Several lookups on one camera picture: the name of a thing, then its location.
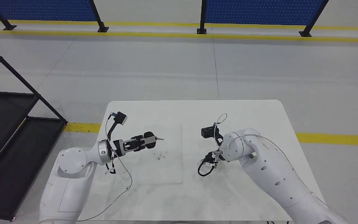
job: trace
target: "gray floor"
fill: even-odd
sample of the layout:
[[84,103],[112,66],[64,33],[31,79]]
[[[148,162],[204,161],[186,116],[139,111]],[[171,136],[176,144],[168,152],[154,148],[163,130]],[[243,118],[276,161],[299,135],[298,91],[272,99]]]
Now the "gray floor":
[[[296,132],[358,134],[358,44],[0,38],[1,56],[70,122],[100,123],[112,100],[278,99]],[[3,66],[0,79],[0,91],[26,91]],[[32,114],[53,116],[43,105]],[[95,139],[96,134],[63,133],[16,223],[36,222],[58,151],[91,146]],[[357,223],[357,147],[302,148],[328,205]]]

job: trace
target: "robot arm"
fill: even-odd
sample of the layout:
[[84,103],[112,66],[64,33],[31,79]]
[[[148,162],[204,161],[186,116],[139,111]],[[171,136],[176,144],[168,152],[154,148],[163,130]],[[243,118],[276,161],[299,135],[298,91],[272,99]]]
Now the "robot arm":
[[126,115],[118,112],[111,116],[115,122],[107,139],[96,142],[92,149],[75,147],[58,154],[41,197],[40,223],[76,223],[90,193],[97,164],[105,165],[130,151],[154,148],[156,141],[162,140],[146,132],[127,141],[111,141],[111,132],[117,124],[125,123]]
[[222,138],[219,149],[209,153],[202,163],[213,169],[219,161],[238,160],[246,174],[276,200],[296,224],[348,223],[312,195],[278,147],[255,129],[231,132],[224,137],[202,135]]

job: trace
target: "blue fence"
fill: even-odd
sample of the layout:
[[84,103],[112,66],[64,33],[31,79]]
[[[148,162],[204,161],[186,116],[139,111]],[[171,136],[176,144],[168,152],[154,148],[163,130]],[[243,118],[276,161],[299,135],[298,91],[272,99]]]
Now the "blue fence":
[[323,0],[208,0],[205,22],[308,25]]
[[0,0],[8,20],[96,21],[89,0]]

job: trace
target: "black metal pole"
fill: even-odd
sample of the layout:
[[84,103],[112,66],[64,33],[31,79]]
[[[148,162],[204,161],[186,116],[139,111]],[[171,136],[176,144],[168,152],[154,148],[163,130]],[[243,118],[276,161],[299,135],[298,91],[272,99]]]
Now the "black metal pole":
[[0,62],[12,73],[16,78],[18,78],[31,92],[35,94],[35,96],[40,99],[56,116],[59,117],[62,121],[68,124],[67,120],[59,113],[55,108],[51,106],[40,94],[37,92],[7,61],[0,56]]
[[309,25],[307,25],[305,27],[305,29],[303,31],[300,31],[300,35],[305,37],[305,38],[310,38],[312,37],[311,34],[309,33],[311,31],[311,29],[313,28],[315,22],[317,22],[319,16],[321,15],[322,11],[324,10],[325,6],[327,5],[328,0],[324,0],[321,4],[321,6],[319,6],[319,9],[317,11],[317,13],[314,15],[312,21],[310,22]]
[[5,29],[3,29],[3,30],[13,30],[15,27],[16,27],[16,25],[11,25],[10,23],[9,23],[9,21],[7,21],[7,19],[5,19],[4,17],[2,17],[2,15],[0,15],[0,21],[4,24],[4,26],[5,26]]
[[102,22],[100,18],[100,14],[98,14],[95,2],[93,0],[89,0],[89,3],[91,4],[91,7],[93,9],[93,13],[95,14],[96,20],[98,22],[98,25],[100,26],[99,30],[97,32],[107,32],[109,29],[108,26],[105,26],[105,24]]
[[208,0],[201,1],[201,16],[200,16],[200,28],[196,29],[197,34],[206,34],[205,26],[205,18],[206,18],[206,5]]

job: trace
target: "yellow stripe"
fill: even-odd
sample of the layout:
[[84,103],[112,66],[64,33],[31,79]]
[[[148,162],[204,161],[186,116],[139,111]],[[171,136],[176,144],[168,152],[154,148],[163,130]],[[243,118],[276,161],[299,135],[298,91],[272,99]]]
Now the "yellow stripe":
[[358,136],[348,134],[296,133],[301,143],[358,145]]
[[235,35],[235,34],[184,34],[160,32],[89,32],[89,31],[28,31],[28,30],[0,30],[0,34],[7,35],[51,35],[51,36],[132,36],[146,38],[207,38],[207,39],[246,39],[246,40],[291,40],[291,41],[320,41],[320,42],[358,42],[358,38],[340,37],[312,37],[301,36],[268,36],[268,35]]
[[[101,124],[96,123],[70,123],[65,127],[65,132],[98,133],[100,128]],[[300,143],[358,145],[358,136],[354,135],[296,133],[296,136]]]
[[[51,24],[51,25],[97,25],[90,21],[42,21],[42,20],[9,20],[13,24]],[[105,22],[107,26],[173,26],[173,27],[199,27],[199,23],[181,22]],[[299,25],[259,25],[259,24],[205,24],[205,27],[227,27],[248,29],[289,29],[302,30],[305,26]],[[357,30],[358,27],[351,26],[314,26],[313,30]]]
[[96,123],[69,123],[65,127],[65,132],[85,132],[98,133],[100,132],[101,124]]

